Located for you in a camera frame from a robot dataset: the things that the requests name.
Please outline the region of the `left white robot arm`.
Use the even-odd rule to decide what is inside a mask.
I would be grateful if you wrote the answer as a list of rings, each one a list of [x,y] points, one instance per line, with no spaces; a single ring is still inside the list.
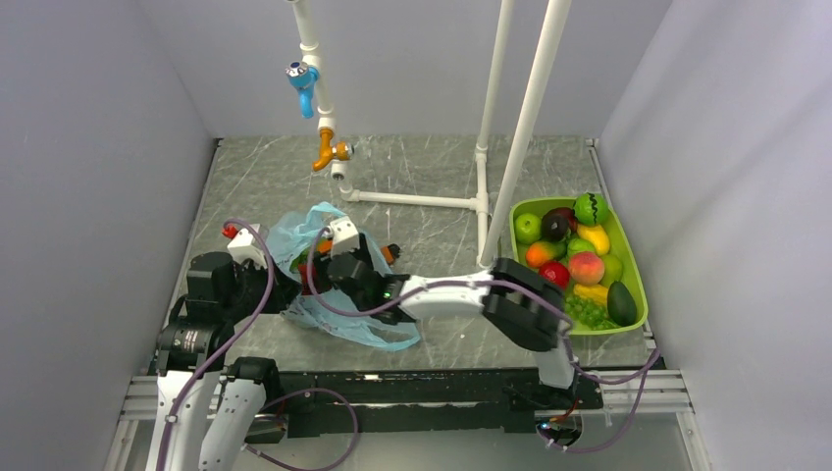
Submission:
[[[225,364],[260,314],[279,313],[299,295],[264,254],[198,255],[187,291],[174,303],[157,341],[157,408],[149,470],[230,470],[258,411],[274,409],[283,387],[275,360],[241,357]]]

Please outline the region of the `fake orange fruit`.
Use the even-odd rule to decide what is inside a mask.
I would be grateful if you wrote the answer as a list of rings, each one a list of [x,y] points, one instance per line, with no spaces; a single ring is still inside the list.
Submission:
[[[321,254],[328,254],[331,252],[333,242],[330,239],[325,239],[317,244],[316,252]]]

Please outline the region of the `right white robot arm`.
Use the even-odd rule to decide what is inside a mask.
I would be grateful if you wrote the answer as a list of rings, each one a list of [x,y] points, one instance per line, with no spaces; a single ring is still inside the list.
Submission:
[[[316,266],[360,314],[388,325],[438,316],[483,318],[534,353],[546,403],[563,407],[578,394],[571,348],[565,345],[574,323],[563,311],[563,289],[513,259],[499,258],[490,269],[445,278],[383,275],[353,252]]]

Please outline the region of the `light blue plastic bag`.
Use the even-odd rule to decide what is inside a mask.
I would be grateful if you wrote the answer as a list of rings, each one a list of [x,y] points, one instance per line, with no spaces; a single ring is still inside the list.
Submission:
[[[269,229],[267,247],[276,266],[290,279],[304,283],[306,259],[314,236],[331,220],[346,214],[329,202],[318,203],[305,213],[288,212]],[[286,311],[304,327],[318,328],[332,336],[385,351],[400,351],[421,340],[419,330],[410,323],[387,325],[373,317],[347,317],[325,308],[311,293],[304,292]]]

